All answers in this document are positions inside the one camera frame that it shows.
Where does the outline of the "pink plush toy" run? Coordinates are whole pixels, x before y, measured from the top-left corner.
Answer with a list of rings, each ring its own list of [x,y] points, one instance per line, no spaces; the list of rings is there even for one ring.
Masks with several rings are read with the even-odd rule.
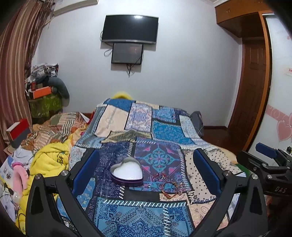
[[[29,175],[27,170],[23,167],[20,162],[14,162],[12,164],[13,168],[13,190],[18,194],[22,194],[23,190],[27,189],[27,182]]]

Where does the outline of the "dark blue bag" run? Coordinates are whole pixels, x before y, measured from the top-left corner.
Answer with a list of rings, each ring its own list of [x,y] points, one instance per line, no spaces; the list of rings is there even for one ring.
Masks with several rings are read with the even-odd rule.
[[[191,121],[193,123],[193,126],[195,127],[197,134],[200,136],[200,138],[203,138],[204,124],[202,121],[202,116],[201,116],[200,111],[195,111],[191,114]]]

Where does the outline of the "brown wooden door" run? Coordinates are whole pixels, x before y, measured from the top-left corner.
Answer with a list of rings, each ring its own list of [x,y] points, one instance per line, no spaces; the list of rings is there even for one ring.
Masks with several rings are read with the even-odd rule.
[[[240,84],[228,126],[228,149],[235,154],[243,150],[254,126],[262,99],[265,72],[264,38],[244,38]]]

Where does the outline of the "small black wall monitor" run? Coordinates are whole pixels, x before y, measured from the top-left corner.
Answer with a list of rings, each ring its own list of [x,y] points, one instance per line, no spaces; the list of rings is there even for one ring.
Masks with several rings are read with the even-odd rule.
[[[143,57],[143,44],[118,42],[113,44],[112,64],[140,65]]]

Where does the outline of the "green patterned storage box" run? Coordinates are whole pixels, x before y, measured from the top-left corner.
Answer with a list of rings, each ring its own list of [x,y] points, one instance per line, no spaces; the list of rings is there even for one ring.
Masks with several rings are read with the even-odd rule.
[[[57,94],[49,94],[37,99],[29,100],[32,118],[50,117],[56,112],[62,111],[62,100]]]

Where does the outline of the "yellow duck blanket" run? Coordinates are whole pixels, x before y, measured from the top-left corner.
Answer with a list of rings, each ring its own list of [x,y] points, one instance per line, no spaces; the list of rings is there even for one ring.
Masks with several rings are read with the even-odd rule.
[[[55,142],[45,145],[35,153],[29,168],[30,175],[27,188],[22,192],[20,207],[15,221],[16,226],[23,234],[26,233],[25,215],[27,202],[35,175],[42,174],[44,177],[53,177],[59,175],[61,171],[68,169],[72,137],[73,135],[70,135],[63,143]]]

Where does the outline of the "red white box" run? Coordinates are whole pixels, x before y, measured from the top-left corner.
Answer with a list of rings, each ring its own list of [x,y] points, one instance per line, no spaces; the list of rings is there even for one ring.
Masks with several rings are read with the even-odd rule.
[[[25,140],[30,133],[31,130],[26,118],[20,119],[6,130],[10,145],[15,149],[20,146],[21,142]]]

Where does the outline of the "blue patchwork bedspread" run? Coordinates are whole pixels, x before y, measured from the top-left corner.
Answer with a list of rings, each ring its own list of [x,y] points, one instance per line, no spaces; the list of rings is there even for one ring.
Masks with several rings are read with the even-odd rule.
[[[77,201],[104,236],[190,236],[216,200],[193,161],[198,148],[222,170],[241,172],[200,138],[187,112],[128,99],[97,105],[69,167],[89,148],[99,152],[99,162]],[[126,157],[142,166],[139,187],[111,180],[110,167]]]

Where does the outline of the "striped patchwork quilt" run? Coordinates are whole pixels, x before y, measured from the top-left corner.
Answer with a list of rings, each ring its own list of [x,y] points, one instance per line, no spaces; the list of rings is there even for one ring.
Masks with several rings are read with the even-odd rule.
[[[76,130],[85,128],[88,122],[89,118],[81,112],[59,112],[43,124],[34,124],[20,146],[36,153],[50,143],[64,142]]]

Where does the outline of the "brown striped curtain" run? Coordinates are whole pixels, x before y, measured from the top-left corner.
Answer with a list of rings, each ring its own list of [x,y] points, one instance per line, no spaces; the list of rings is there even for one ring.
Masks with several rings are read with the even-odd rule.
[[[19,119],[31,122],[25,79],[53,1],[22,1],[1,33],[1,162],[9,139],[6,129]]]

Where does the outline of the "orange box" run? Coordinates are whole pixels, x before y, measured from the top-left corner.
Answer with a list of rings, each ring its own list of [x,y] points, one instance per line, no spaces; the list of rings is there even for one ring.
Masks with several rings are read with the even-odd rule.
[[[51,94],[51,87],[46,86],[43,88],[36,89],[35,91],[29,92],[29,98],[38,99],[40,97],[47,96],[49,94]]]

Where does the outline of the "large black wall television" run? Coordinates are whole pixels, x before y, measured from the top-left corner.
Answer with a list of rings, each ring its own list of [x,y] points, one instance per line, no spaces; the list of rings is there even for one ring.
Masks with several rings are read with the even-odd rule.
[[[101,35],[102,42],[137,42],[155,44],[158,18],[143,15],[107,15]]]

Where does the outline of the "wooden overhead cabinet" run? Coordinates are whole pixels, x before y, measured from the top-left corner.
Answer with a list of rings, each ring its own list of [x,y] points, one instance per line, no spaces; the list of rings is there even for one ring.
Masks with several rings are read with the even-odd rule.
[[[265,1],[226,1],[215,7],[217,24],[238,38],[263,37],[261,13],[272,13]]]

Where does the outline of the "purple heart-shaped tin box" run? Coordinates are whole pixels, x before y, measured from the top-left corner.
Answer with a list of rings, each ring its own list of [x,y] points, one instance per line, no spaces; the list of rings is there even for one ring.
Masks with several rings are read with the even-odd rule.
[[[111,180],[120,186],[139,187],[143,184],[143,169],[139,161],[126,157],[110,167]]]

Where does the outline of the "white wardrobe with hearts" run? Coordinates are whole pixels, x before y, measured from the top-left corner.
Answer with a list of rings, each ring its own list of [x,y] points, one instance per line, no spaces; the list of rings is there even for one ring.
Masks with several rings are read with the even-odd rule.
[[[271,42],[271,85],[262,123],[249,153],[276,165],[255,150],[258,143],[284,150],[291,146],[291,33],[275,15],[264,16]]]

